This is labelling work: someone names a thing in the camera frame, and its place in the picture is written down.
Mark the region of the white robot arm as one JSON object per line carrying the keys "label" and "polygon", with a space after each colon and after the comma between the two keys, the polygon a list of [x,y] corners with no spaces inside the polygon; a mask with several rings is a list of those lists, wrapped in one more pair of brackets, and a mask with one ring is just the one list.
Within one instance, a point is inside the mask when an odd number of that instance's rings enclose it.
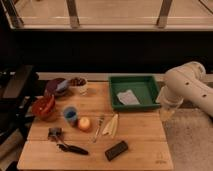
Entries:
{"label": "white robot arm", "polygon": [[205,67],[196,61],[174,67],[165,73],[164,86],[156,99],[161,105],[159,114],[162,121],[167,121],[184,99],[213,117],[213,88],[202,82],[205,75]]}

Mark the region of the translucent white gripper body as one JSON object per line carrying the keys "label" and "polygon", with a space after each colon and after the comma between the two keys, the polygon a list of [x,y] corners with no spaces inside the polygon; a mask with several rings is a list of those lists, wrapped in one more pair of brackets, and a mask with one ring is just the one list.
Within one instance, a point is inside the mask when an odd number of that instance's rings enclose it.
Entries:
{"label": "translucent white gripper body", "polygon": [[161,100],[160,101],[161,108],[159,110],[161,121],[165,122],[169,120],[182,103],[183,101],[170,102],[170,101]]}

